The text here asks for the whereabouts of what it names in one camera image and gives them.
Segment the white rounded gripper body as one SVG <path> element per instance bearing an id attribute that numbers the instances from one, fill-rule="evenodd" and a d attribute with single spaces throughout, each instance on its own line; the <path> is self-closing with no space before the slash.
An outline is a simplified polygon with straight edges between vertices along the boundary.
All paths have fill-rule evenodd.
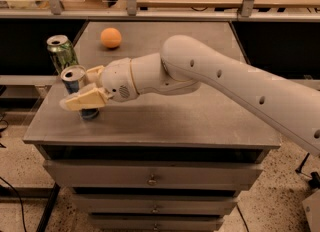
<path id="1" fill-rule="evenodd" d="M 139 96 L 133 82 L 129 58 L 109 63 L 101 73 L 101 83 L 113 101 L 126 102 Z"/>

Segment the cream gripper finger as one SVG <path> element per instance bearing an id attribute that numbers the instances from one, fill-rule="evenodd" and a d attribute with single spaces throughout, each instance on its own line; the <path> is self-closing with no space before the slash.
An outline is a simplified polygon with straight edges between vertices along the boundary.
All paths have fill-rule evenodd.
<path id="1" fill-rule="evenodd" d="M 99 65 L 99 66 L 88 69 L 86 71 L 87 80 L 90 83 L 100 84 L 101 83 L 100 77 L 103 70 L 104 70 L 103 65 Z"/>
<path id="2" fill-rule="evenodd" d="M 103 87 L 90 83 L 78 92 L 68 95 L 59 104 L 67 111 L 80 111 L 82 109 L 95 109 L 104 107 L 112 95 Z"/>

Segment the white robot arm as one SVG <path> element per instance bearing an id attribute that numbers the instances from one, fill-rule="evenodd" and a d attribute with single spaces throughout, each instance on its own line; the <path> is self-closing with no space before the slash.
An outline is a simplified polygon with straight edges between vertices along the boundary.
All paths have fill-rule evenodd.
<path id="1" fill-rule="evenodd" d="M 60 101 L 68 111 L 101 108 L 142 94 L 179 95 L 209 85 L 307 152 L 320 154 L 320 92 L 227 57 L 185 35 L 168 38 L 158 53 L 89 70 L 64 70 L 79 89 Z"/>

